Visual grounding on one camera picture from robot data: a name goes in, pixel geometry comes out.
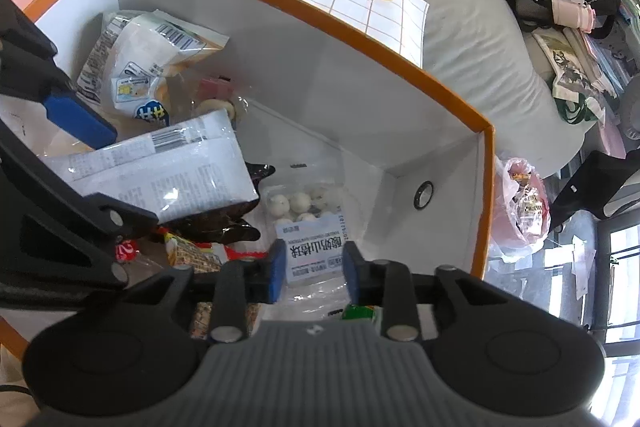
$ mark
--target round hole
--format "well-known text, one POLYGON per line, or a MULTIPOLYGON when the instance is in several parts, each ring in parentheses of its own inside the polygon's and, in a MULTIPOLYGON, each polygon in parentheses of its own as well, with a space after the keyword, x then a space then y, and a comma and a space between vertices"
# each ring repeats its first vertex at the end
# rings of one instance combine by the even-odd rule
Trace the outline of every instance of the round hole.
POLYGON ((422 185, 420 185, 420 187, 418 187, 418 190, 415 191, 415 210, 422 210, 429 204, 431 198, 433 198, 433 183, 424 182, 422 185))

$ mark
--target window frame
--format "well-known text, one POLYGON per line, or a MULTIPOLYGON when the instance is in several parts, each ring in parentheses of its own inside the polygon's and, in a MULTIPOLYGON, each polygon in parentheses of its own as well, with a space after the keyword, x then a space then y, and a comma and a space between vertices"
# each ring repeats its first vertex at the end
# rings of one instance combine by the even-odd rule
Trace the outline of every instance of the window frame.
MULTIPOLYGON (((640 208, 619 216, 611 217, 596 224, 598 249, 594 260, 594 291, 591 301, 591 333, 598 340, 607 357, 628 357, 640 355, 640 339, 606 343, 607 330, 612 329, 608 324, 610 306, 610 277, 611 277, 611 243, 610 235, 621 230, 640 225, 640 208)), ((640 255, 640 245, 633 247, 640 255)), ((629 252, 631 249, 616 253, 629 252)))

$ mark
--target plastic snack bag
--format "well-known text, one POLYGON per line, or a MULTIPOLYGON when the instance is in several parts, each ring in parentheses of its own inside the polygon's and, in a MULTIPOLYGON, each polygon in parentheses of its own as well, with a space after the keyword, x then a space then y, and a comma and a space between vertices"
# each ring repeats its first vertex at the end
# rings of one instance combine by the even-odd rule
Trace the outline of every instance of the plastic snack bag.
POLYGON ((102 192, 155 213, 160 223, 258 199, 223 110, 43 161, 79 194, 102 192))
MULTIPOLYGON (((256 253, 255 255, 236 255, 229 247, 223 247, 215 243, 201 245, 187 241, 186 239, 172 233, 164 234, 167 258, 171 266, 176 264, 189 264, 193 266, 196 273, 217 272, 227 261, 251 257, 260 259, 266 253, 256 253)), ((255 329, 260 304, 249 304, 246 310, 247 329, 251 334, 255 329)), ((193 315, 191 323, 191 336, 196 339, 204 339, 209 329, 209 318, 211 315, 211 303, 199 302, 193 315)))
POLYGON ((246 114, 247 107, 248 102, 238 95, 233 82, 226 76, 201 79, 193 97, 193 116, 223 108, 234 126, 246 114))
POLYGON ((302 287, 283 287, 278 302, 263 306, 261 319, 270 321, 339 320, 350 302, 347 283, 334 277, 302 287))
POLYGON ((506 162, 495 158, 495 170, 491 230, 495 247, 520 250, 523 255, 537 251, 534 248, 539 250, 550 224, 548 200, 540 176, 521 158, 506 162))
POLYGON ((271 232, 287 244, 287 283, 326 280, 342 273, 342 247, 349 240, 342 187, 322 166, 276 169, 283 180, 262 191, 271 232))
MULTIPOLYGON (((259 229, 255 228, 251 222, 255 215, 251 217, 249 214, 255 214, 260 203, 259 184, 268 176, 275 172, 275 168, 271 165, 245 163, 249 176, 254 188, 258 194, 258 198, 247 203, 238 203, 208 212, 202 212, 195 216, 189 216, 182 219, 175 219, 168 222, 166 227, 177 232, 182 237, 190 241, 198 243, 220 243, 229 245, 231 243, 252 243, 258 241, 262 234, 259 229), (244 216, 250 219, 250 222, 244 220, 244 216)), ((263 245, 264 250, 269 250, 269 245, 263 245)), ((247 248, 242 245, 240 251, 255 251, 257 245, 247 248)))
POLYGON ((116 13, 78 78, 78 92, 110 114, 171 120, 171 77, 221 50, 228 37, 160 10, 116 13))

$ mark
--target pink plastic bag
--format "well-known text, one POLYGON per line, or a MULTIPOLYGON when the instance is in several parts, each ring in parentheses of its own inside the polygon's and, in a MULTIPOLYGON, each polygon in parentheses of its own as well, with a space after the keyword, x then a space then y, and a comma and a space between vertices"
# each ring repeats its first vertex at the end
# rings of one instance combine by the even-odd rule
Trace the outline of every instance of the pink plastic bag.
POLYGON ((549 233, 549 204, 536 170, 521 158, 495 158, 494 220, 491 236, 498 247, 523 249, 549 233))

